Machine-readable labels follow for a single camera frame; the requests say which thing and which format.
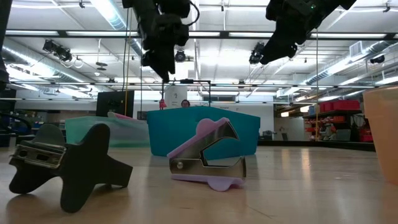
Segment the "table surface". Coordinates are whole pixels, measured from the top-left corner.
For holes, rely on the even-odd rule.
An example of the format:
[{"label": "table surface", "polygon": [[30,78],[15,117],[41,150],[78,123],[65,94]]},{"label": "table surface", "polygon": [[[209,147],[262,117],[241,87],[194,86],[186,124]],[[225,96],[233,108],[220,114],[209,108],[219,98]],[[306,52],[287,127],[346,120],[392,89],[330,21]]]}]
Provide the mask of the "table surface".
[{"label": "table surface", "polygon": [[[134,166],[125,189],[98,185],[85,206],[59,206],[57,177],[28,195],[8,190],[12,151],[0,150],[0,224],[3,223],[397,223],[398,186],[381,175],[375,152],[258,147],[247,156],[242,188],[215,192],[201,183],[170,179],[169,162],[149,149],[110,150]],[[236,158],[212,161],[230,164]]]}]

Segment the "translucent plastic container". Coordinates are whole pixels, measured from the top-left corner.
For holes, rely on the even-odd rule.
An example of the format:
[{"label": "translucent plastic container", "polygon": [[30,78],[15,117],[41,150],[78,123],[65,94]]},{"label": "translucent plastic container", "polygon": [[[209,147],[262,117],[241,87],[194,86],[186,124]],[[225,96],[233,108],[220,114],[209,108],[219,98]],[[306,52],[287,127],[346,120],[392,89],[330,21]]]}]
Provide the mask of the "translucent plastic container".
[{"label": "translucent plastic container", "polygon": [[224,139],[205,151],[206,159],[222,159],[256,153],[260,118],[247,114],[196,106],[158,111],[148,111],[150,150],[155,156],[166,156],[169,152],[192,138],[202,119],[218,121],[228,118],[239,140]]},{"label": "translucent plastic container", "polygon": [[108,125],[111,130],[110,147],[149,147],[148,125],[145,121],[98,116],[67,119],[67,143],[79,143],[92,126],[100,123]]},{"label": "translucent plastic container", "polygon": [[384,177],[398,185],[398,86],[366,91],[364,105]]}]

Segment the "desk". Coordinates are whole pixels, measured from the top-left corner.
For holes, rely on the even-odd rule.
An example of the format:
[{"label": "desk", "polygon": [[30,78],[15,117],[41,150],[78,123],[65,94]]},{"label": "desk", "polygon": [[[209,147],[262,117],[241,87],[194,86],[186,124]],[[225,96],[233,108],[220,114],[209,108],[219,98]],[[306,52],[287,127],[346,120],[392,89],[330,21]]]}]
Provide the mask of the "desk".
[{"label": "desk", "polygon": [[[55,178],[29,195],[8,190],[15,168],[0,151],[0,223],[396,223],[398,187],[386,183],[375,152],[259,147],[248,156],[242,189],[215,192],[206,184],[170,179],[169,162],[148,149],[111,150],[134,166],[129,187],[98,186],[75,214],[59,206]],[[218,164],[234,159],[217,161]]]}]

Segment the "teal plastic bin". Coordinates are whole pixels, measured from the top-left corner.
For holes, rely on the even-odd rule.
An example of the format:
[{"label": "teal plastic bin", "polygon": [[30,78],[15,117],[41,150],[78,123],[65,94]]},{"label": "teal plastic bin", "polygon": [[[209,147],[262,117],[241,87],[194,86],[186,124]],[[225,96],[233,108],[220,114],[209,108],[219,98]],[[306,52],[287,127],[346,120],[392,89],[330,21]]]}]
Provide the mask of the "teal plastic bin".
[{"label": "teal plastic bin", "polygon": [[67,143],[79,143],[91,127],[101,123],[108,125],[111,130],[109,147],[149,147],[149,131],[145,121],[99,116],[67,119]]},{"label": "teal plastic bin", "polygon": [[150,149],[155,156],[166,156],[196,134],[200,120],[228,118],[239,140],[224,139],[205,151],[206,159],[246,156],[256,153],[260,118],[211,107],[191,107],[149,111],[147,122]]}]

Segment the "pink staple remover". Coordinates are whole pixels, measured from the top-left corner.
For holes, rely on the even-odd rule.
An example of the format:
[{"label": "pink staple remover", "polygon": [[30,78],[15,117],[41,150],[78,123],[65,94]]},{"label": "pink staple remover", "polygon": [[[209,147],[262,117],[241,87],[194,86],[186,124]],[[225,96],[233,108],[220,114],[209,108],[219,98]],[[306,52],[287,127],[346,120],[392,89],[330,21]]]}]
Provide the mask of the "pink staple remover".
[{"label": "pink staple remover", "polygon": [[213,190],[220,192],[231,185],[242,185],[246,178],[244,157],[233,166],[209,166],[205,159],[204,151],[225,138],[239,139],[229,119],[201,120],[197,134],[167,154],[172,179],[207,182]]}]

